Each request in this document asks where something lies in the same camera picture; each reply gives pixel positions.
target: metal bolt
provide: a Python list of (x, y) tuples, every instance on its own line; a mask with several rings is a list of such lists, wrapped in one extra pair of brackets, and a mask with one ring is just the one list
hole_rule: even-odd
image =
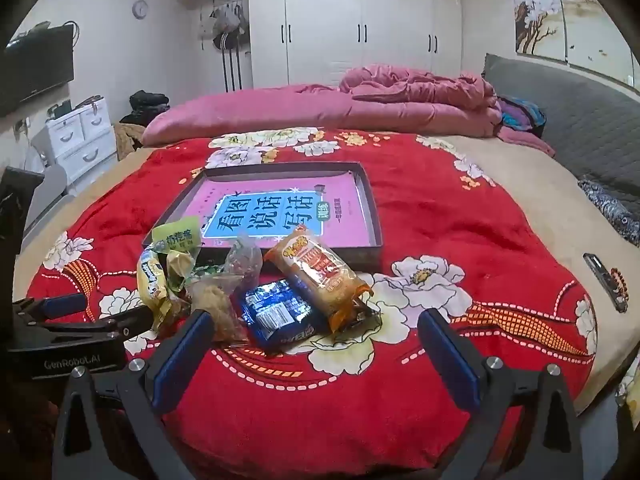
[(491, 368), (491, 370), (499, 370), (500, 368), (502, 368), (504, 366), (504, 363), (502, 362), (502, 359), (500, 359), (499, 357), (489, 357), (486, 360), (486, 364), (489, 368)]
[(560, 375), (560, 372), (562, 370), (558, 365), (551, 364), (546, 366), (546, 371), (549, 373), (549, 375), (558, 376)]
[(73, 378), (79, 379), (86, 372), (86, 368), (84, 366), (77, 366), (73, 370), (71, 370), (71, 376)]
[(131, 370), (132, 372), (139, 372), (144, 367), (145, 367), (144, 359), (133, 359), (133, 361), (129, 363), (129, 370)]

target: blue wrapper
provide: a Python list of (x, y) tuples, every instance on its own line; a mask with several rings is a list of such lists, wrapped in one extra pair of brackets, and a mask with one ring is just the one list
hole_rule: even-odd
[(260, 285), (239, 303), (242, 319), (265, 349), (302, 341), (327, 329), (322, 313), (303, 300), (287, 280)]

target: white dresser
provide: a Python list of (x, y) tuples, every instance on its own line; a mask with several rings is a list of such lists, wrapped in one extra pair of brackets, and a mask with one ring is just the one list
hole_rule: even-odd
[(77, 195), (118, 161), (116, 137), (104, 99), (47, 121), (34, 144), (50, 164), (66, 171), (66, 190)]

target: beige bed sheet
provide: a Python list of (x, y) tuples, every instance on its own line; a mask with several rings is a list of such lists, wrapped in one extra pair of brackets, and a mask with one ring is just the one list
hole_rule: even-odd
[[(609, 381), (640, 338), (640, 249), (623, 240), (591, 205), (565, 168), (542, 152), (498, 139), (447, 137), (478, 163), (520, 205), (536, 234), (553, 256), (578, 278), (593, 300), (598, 324), (598, 349), (585, 389), (576, 402), (583, 410)], [(71, 226), (98, 197), (131, 174), (153, 150), (129, 155), (87, 191), (67, 205), (18, 258), (14, 298), (23, 298), (41, 261), (57, 236)], [(582, 259), (597, 254), (626, 278), (629, 309), (619, 314)]]

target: drawer handle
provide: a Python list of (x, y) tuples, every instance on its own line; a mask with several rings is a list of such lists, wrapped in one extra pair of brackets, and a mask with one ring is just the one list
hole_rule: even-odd
[(85, 155), (82, 158), (82, 160), (84, 160), (85, 162), (93, 162), (97, 156), (98, 156), (98, 148), (95, 149), (95, 152), (93, 155)]

